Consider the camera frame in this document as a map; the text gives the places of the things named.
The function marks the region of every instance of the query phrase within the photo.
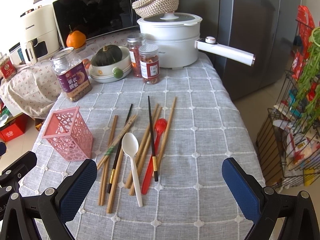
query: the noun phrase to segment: chopsticks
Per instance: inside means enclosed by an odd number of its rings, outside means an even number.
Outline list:
[[[125,120],[125,122],[127,123],[127,121],[130,118],[130,113],[132,110],[132,106],[133,104],[131,104],[128,115],[127,115],[127,119]],[[110,181],[109,181],[109,185],[108,185],[108,189],[107,192],[110,193],[111,192],[111,187],[112,187],[112,183],[113,183],[113,178],[114,178],[114,173],[116,171],[116,167],[117,167],[117,163],[118,163],[118,158],[119,158],[119,154],[120,154],[120,150],[121,150],[121,144],[122,144],[122,138],[119,141],[118,144],[118,149],[117,149],[117,153],[116,153],[116,157],[115,157],[115,161],[113,162],[113,167],[112,167],[112,171],[111,171],[111,176],[110,176]]]
[[[172,109],[174,108],[175,106],[175,100],[174,100],[174,103],[172,104]],[[141,193],[143,195],[145,195],[147,192],[148,192],[148,189],[149,189],[149,186],[150,186],[150,182],[151,182],[151,178],[152,178],[152,167],[153,165],[153,160],[152,158],[150,159],[149,161],[149,164],[148,164],[148,168],[147,168],[147,171],[146,171],[146,174],[145,174],[145,177],[144,177],[144,180],[143,180],[143,184],[142,184],[142,189],[141,189]]]
[[[116,167],[116,171],[115,171],[115,175],[114,175],[112,186],[111,186],[110,196],[109,196],[109,199],[108,199],[108,206],[107,206],[107,213],[108,214],[112,213],[112,205],[113,205],[113,200],[114,200],[115,195],[116,195],[116,188],[117,188],[118,177],[119,177],[120,168],[121,168],[122,157],[123,157],[123,150],[122,150],[122,147],[121,147],[120,148],[118,162],[117,162],[117,167]]]
[[[155,125],[156,125],[156,121],[159,119],[159,116],[160,116],[160,113],[161,113],[161,110],[162,110],[162,107],[159,107],[158,111],[157,111],[157,114],[156,114],[156,117],[154,119],[154,124],[153,124],[153,129],[155,128]],[[147,153],[148,153],[148,150],[149,150],[149,146],[150,146],[150,142],[151,142],[151,135],[149,133],[149,136],[148,136],[148,139],[147,139],[147,142],[145,144],[145,147],[143,149],[143,153],[141,155],[141,158],[140,158],[140,161],[139,161],[139,165],[138,165],[138,176],[140,176],[141,172],[142,172],[142,168],[143,168],[143,165],[144,165],[144,162],[145,162],[145,159],[146,159],[146,156],[147,156]],[[130,196],[133,196],[134,194],[134,185],[132,184],[131,185],[131,188],[130,188],[130,191],[129,191],[129,195]]]
[[[108,145],[111,144],[113,137],[115,135],[117,120],[118,120],[118,116],[115,115],[113,117],[112,128],[111,128],[111,132],[110,132],[109,139],[108,139]],[[105,162],[104,167],[103,167],[103,171],[102,171],[100,190],[99,190],[99,198],[98,198],[98,205],[99,206],[104,205],[104,199],[106,197],[106,180],[108,177],[108,168],[109,168],[109,159]]]
[[[168,140],[169,130],[170,130],[171,122],[172,122],[172,116],[173,116],[173,112],[174,112],[174,107],[176,105],[176,101],[177,101],[177,97],[174,97],[174,100],[173,100],[173,103],[172,103],[172,106],[171,106],[169,119],[168,119],[167,128],[165,129],[164,136],[163,136],[162,143],[161,143],[161,148],[160,148],[160,151],[159,151],[159,154],[158,154],[158,158],[157,158],[157,167],[158,167],[158,169],[160,168],[161,159],[162,159],[162,156],[163,156],[163,153],[164,153],[164,148],[165,148],[165,145],[166,145],[167,140]]]
[[[121,140],[122,136],[129,130],[131,127],[132,123],[137,119],[138,115],[133,115],[129,118],[127,121],[127,124],[124,126],[120,134],[112,141],[111,145],[108,147],[107,152],[105,153],[104,157],[99,161],[97,165],[97,169],[99,170],[104,162],[108,159],[109,155],[113,152],[114,148],[116,147],[117,143]]]
[[[148,96],[148,107],[149,107],[149,123],[150,123],[149,124],[149,128],[150,128],[153,174],[154,174],[154,177],[155,177],[155,182],[157,182],[158,181],[158,169],[157,169],[157,159],[156,159],[156,152],[155,152],[155,140],[154,140],[154,137],[153,137],[153,125],[152,125],[151,106],[150,106],[150,97],[149,96]]]
[[[155,109],[153,110],[153,113],[152,113],[152,117],[153,117],[153,118],[154,118],[155,115],[156,115],[156,111],[157,111],[157,109],[158,109],[158,106],[159,106],[159,104],[156,104]],[[147,127],[146,127],[146,130],[145,130],[145,132],[144,132],[144,134],[143,134],[143,138],[142,138],[142,141],[141,141],[141,143],[140,143],[138,152],[137,152],[137,154],[136,154],[136,158],[135,158],[135,159],[136,159],[136,164],[137,164],[137,166],[139,165],[140,155],[141,155],[141,153],[143,152],[143,149],[144,149],[144,147],[145,147],[145,145],[146,145],[146,141],[147,141],[147,138],[148,138],[149,133],[150,133],[150,131],[149,131],[149,124],[148,124]],[[130,171],[124,187],[125,187],[125,188],[130,188],[130,187],[131,187],[131,183],[132,183],[132,172]]]

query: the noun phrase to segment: green knob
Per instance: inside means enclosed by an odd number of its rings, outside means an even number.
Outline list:
[[[115,78],[117,78],[117,79],[122,78],[122,77],[123,77],[123,71],[122,71],[120,68],[115,67],[115,68],[113,69],[113,76],[114,76]]]

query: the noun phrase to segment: wire rack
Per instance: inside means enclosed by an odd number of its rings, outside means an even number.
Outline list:
[[[296,36],[309,35],[309,26],[298,21]],[[306,49],[295,40],[292,65],[305,64]],[[261,127],[256,141],[258,159],[267,186],[295,187],[309,186],[320,176],[320,121],[316,120],[307,130],[302,113],[308,105],[307,97],[294,108],[298,91],[297,71],[285,71],[285,80],[273,109]]]

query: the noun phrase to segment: tile floor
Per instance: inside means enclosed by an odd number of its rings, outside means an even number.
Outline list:
[[[261,125],[267,117],[267,108],[270,108],[275,104],[283,82],[284,76],[273,85],[258,90],[234,102],[241,113],[253,143],[256,140]],[[34,127],[34,121],[29,119],[26,133],[7,143],[7,152],[0,159],[0,171],[5,169],[26,151],[31,150],[37,135],[38,131]],[[284,189],[281,193],[297,195],[301,190],[306,190],[310,193],[311,198],[313,199],[313,205],[316,209],[318,221],[320,221],[320,201],[316,201],[316,198],[320,195],[320,179],[309,187],[293,187]],[[275,227],[276,234],[280,231],[281,225],[282,220],[279,219]]]

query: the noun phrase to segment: jar lid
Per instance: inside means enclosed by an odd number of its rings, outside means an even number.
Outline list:
[[[73,50],[74,50],[73,47],[67,47],[65,49],[62,49],[62,50],[58,51],[56,54],[54,54],[50,60],[51,61],[56,61],[56,60],[62,59],[66,55],[68,55],[71,52],[73,52]]]
[[[0,63],[3,64],[4,62],[2,62],[3,60],[5,60],[7,58],[7,54],[3,54],[2,56],[0,56]]]
[[[146,44],[139,47],[139,54],[141,56],[155,56],[158,54],[158,46],[155,44]]]
[[[138,24],[151,24],[151,25],[195,25],[202,21],[198,15],[189,13],[165,13],[152,16],[149,18],[140,18]]]
[[[138,42],[138,41],[143,41],[145,38],[146,38],[146,36],[143,33],[133,33],[127,37],[127,41],[128,42]]]

